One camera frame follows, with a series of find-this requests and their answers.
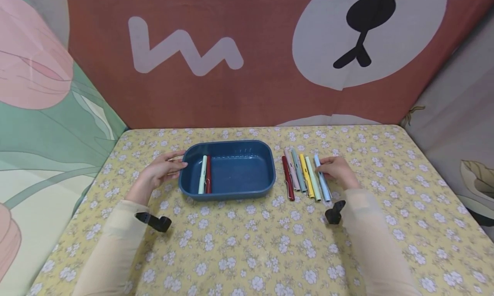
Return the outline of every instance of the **pink pen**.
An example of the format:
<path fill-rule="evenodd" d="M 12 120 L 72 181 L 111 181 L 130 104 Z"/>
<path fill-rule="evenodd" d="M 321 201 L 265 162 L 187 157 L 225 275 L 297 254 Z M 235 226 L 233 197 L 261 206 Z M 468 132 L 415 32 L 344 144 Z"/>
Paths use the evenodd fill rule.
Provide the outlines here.
<path fill-rule="evenodd" d="M 295 171 L 295 165 L 293 165 L 292 156 L 289 150 L 285 149 L 285 157 L 288 162 L 288 168 L 290 170 L 290 177 L 292 178 L 293 188 L 300 191 L 300 185 L 298 183 L 297 172 Z"/>

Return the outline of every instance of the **red pen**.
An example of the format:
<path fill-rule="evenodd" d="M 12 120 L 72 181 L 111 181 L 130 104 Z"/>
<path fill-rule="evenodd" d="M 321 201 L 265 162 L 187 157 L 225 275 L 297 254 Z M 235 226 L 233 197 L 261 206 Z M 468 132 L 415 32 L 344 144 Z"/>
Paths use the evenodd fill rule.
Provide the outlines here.
<path fill-rule="evenodd" d="M 208 161 L 206 162 L 206 194 L 211 193 L 211 156 L 208 156 Z"/>
<path fill-rule="evenodd" d="M 290 171 L 288 169 L 288 161 L 285 156 L 281 157 L 281 161 L 283 163 L 283 170 L 285 170 L 285 183 L 286 183 L 286 191 L 288 193 L 288 199 L 290 201 L 295 201 L 295 195 L 293 194 L 293 183 L 290 178 Z"/>

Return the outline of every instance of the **hand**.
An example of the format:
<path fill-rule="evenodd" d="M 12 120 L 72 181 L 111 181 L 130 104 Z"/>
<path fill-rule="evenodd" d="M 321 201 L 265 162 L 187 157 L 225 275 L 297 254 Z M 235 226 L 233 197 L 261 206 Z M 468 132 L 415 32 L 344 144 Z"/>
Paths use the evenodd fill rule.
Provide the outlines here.
<path fill-rule="evenodd" d="M 178 178 L 178 172 L 184 169 L 187 163 L 182 162 L 182 159 L 172 159 L 182 156 L 184 153 L 185 150 L 181 150 L 160 155 L 142 171 L 139 177 L 143 176 L 149 179 L 153 183 L 154 189 L 164 181 Z"/>
<path fill-rule="evenodd" d="M 336 179 L 344 190 L 361 188 L 357 176 L 343 157 L 321 159 L 321 166 L 316 168 L 316 172 L 324 173 L 327 178 Z"/>
<path fill-rule="evenodd" d="M 151 193 L 159 187 L 164 181 L 178 178 L 179 171 L 187 166 L 182 159 L 172 160 L 174 157 L 181 156 L 185 150 L 175 151 L 160 155 L 148 165 L 132 185 L 125 199 L 147 206 Z"/>

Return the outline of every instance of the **floral tablecloth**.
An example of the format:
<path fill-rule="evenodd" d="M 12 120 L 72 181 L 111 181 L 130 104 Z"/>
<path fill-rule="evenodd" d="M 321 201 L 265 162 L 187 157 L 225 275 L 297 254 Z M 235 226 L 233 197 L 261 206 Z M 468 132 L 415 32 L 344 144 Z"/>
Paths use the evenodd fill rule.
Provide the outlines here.
<path fill-rule="evenodd" d="M 344 156 L 380 202 L 389 231 L 424 295 L 494 295 L 494 245 L 402 128 L 257 127 L 130 130 L 123 134 L 53 248 L 31 295 L 67 296 L 114 205 L 157 155 L 207 141 L 260 139 L 277 180 L 266 198 L 195 202 L 177 182 L 153 192 L 150 208 L 173 221 L 146 232 L 125 293 L 152 295 L 363 295 L 364 282 L 330 203 L 286 198 L 283 149 Z M 329 183 L 335 198 L 341 189 Z"/>

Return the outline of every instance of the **tray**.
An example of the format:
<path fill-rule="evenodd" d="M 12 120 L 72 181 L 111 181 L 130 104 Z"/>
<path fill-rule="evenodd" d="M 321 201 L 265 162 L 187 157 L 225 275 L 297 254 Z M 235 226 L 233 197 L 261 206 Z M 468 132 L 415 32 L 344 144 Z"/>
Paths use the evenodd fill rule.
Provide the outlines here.
<path fill-rule="evenodd" d="M 202 156 L 211 156 L 211 194 L 198 194 Z M 273 153 L 260 140 L 201 143 L 183 157 L 180 190 L 197 201 L 253 199 L 265 196 L 276 180 Z"/>

